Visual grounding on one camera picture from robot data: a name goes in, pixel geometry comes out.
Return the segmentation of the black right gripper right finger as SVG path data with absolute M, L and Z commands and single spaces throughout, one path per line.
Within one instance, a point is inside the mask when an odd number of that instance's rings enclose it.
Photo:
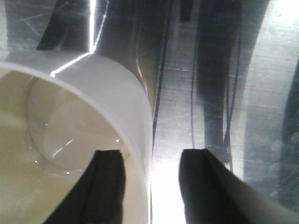
M 207 149 L 185 149 L 179 185 L 188 224 L 297 224 L 299 215 L 239 180 Z

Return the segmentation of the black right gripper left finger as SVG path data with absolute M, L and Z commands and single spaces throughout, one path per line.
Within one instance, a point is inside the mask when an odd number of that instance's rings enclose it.
M 125 168 L 119 150 L 97 150 L 46 224 L 121 224 Z

